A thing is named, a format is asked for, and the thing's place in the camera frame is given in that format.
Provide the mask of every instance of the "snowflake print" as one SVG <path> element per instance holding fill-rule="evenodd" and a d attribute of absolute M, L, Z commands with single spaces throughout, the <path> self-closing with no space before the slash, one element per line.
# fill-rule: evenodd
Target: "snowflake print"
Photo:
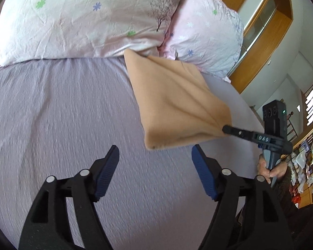
<path fill-rule="evenodd" d="M 95 5 L 93 5 L 93 11 L 97 11 L 100 8 L 101 8 L 101 3 L 100 2 L 97 2 Z"/>
<path fill-rule="evenodd" d="M 46 0 L 40 0 L 39 2 L 37 2 L 36 9 L 42 8 L 45 5 L 45 1 Z"/>

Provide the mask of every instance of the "black handheld controller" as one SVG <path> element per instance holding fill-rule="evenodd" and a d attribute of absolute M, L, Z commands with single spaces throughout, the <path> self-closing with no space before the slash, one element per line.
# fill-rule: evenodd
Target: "black handheld controller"
<path fill-rule="evenodd" d="M 272 101 L 263 106 L 264 134 L 251 132 L 225 125 L 223 132 L 239 138 L 257 143 L 259 148 L 269 150 L 270 158 L 268 169 L 276 166 L 282 154 L 291 154 L 292 143 L 288 142 L 286 124 L 286 105 L 281 101 Z"/>

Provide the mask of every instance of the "dark sleeve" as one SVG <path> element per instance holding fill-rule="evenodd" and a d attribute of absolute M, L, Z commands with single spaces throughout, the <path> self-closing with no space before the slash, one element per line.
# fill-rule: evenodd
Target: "dark sleeve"
<path fill-rule="evenodd" d="M 282 207 L 286 217 L 291 216 L 298 209 L 292 202 L 292 197 L 289 191 L 291 184 L 291 169 L 288 166 L 284 177 L 277 181 L 273 186 L 273 191 L 277 194 L 278 201 Z"/>

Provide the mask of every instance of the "tree print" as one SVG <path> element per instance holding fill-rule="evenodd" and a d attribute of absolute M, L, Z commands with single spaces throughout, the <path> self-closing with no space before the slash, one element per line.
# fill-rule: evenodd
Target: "tree print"
<path fill-rule="evenodd" d="M 159 31 L 162 23 L 170 21 L 176 5 L 177 0 L 154 0 L 151 2 L 151 13 L 149 16 L 155 18 L 158 22 L 156 32 Z"/>

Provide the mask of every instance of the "metal screw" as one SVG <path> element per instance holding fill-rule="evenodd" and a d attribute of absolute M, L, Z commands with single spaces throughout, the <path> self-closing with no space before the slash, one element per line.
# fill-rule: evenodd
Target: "metal screw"
<path fill-rule="evenodd" d="M 81 170 L 80 171 L 80 175 L 83 176 L 83 177 L 88 176 L 89 175 L 89 170 L 88 169 Z"/>
<path fill-rule="evenodd" d="M 265 181 L 265 178 L 262 176 L 262 175 L 258 175 L 256 177 L 256 179 L 259 181 L 259 182 L 264 182 Z"/>
<path fill-rule="evenodd" d="M 51 182 L 54 182 L 55 179 L 56 178 L 54 176 L 49 176 L 46 178 L 46 182 L 51 183 Z"/>
<path fill-rule="evenodd" d="M 232 174 L 232 171 L 227 169 L 227 168 L 224 168 L 222 171 L 223 175 L 225 176 L 229 176 L 230 174 Z"/>

